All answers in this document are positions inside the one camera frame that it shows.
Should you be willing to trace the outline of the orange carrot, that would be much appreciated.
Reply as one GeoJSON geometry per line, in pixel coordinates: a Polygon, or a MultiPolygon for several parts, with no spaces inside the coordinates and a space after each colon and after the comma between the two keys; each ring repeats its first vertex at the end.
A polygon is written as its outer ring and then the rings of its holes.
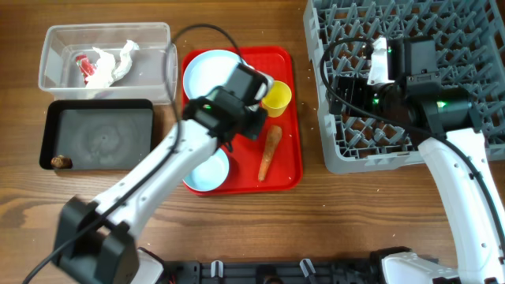
{"type": "Polygon", "coordinates": [[[264,181],[264,179],[266,178],[269,166],[271,165],[271,161],[273,160],[273,156],[275,154],[275,150],[278,147],[281,139],[282,139],[281,127],[278,125],[272,125],[267,132],[264,145],[264,153],[261,159],[260,168],[258,172],[258,181],[264,181]]]}

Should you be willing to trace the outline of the yellow plastic cup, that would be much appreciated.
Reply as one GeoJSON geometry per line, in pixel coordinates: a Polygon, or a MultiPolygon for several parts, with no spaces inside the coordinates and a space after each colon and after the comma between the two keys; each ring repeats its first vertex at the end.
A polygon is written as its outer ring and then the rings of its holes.
{"type": "Polygon", "coordinates": [[[270,118],[277,118],[283,114],[292,99],[290,87],[279,80],[275,80],[271,90],[262,98],[261,106],[270,118]]]}

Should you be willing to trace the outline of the light blue bowl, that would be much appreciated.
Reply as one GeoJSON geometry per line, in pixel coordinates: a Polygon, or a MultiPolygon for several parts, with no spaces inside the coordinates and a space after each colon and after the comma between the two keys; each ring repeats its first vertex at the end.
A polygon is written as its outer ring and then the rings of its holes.
{"type": "Polygon", "coordinates": [[[227,179],[229,172],[229,159],[224,150],[219,149],[191,171],[183,182],[197,192],[210,192],[217,189],[227,179]]]}

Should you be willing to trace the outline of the large light blue plate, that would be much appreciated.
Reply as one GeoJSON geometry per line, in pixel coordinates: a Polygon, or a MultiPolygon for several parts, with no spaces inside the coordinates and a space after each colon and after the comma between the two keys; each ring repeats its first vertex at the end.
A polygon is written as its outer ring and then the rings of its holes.
{"type": "Polygon", "coordinates": [[[209,50],[197,55],[183,74],[183,88],[188,99],[206,96],[216,86],[224,85],[241,62],[228,50],[209,50]]]}

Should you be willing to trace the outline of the white tissue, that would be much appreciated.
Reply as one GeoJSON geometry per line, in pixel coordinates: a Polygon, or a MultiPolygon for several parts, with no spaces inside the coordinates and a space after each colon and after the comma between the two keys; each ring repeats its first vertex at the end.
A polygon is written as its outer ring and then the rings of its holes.
{"type": "Polygon", "coordinates": [[[97,47],[93,50],[99,55],[92,75],[86,76],[86,88],[109,88],[114,82],[121,80],[131,69],[133,59],[131,53],[139,50],[137,43],[127,39],[120,50],[117,62],[115,57],[97,47]]]}

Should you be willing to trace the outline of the brown food scrap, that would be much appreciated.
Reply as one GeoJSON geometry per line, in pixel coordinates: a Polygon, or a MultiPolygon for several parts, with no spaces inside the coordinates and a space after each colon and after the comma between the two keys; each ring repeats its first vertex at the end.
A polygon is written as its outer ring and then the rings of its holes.
{"type": "Polygon", "coordinates": [[[53,168],[58,170],[71,169],[73,167],[72,159],[64,155],[55,156],[51,159],[50,164],[53,168]]]}

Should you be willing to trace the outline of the red snack wrapper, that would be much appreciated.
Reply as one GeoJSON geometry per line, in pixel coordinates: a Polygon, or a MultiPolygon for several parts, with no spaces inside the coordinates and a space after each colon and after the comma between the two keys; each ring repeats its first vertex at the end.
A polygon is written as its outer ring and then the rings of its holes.
{"type": "Polygon", "coordinates": [[[75,62],[83,75],[84,83],[88,84],[88,78],[95,73],[96,67],[89,61],[86,54],[78,54],[75,62]]]}

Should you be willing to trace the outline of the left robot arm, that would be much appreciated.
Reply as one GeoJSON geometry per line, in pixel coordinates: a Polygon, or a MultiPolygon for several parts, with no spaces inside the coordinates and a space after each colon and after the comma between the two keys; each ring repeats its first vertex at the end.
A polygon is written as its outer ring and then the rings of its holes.
{"type": "Polygon", "coordinates": [[[119,183],[60,213],[48,260],[79,283],[162,283],[164,262],[137,246],[148,220],[183,178],[241,135],[255,140],[267,112],[260,100],[272,77],[237,64],[222,86],[189,100],[162,142],[119,183]]]}

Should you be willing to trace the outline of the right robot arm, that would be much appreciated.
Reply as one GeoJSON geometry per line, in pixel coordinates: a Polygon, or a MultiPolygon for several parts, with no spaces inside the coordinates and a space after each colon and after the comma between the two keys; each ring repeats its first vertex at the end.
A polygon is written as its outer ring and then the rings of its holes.
{"type": "Polygon", "coordinates": [[[444,88],[429,36],[365,41],[367,79],[322,81],[350,112],[419,134],[418,151],[443,202],[458,266],[444,267],[407,248],[376,252],[382,283],[501,283],[504,206],[491,175],[481,119],[464,88],[444,88]]]}

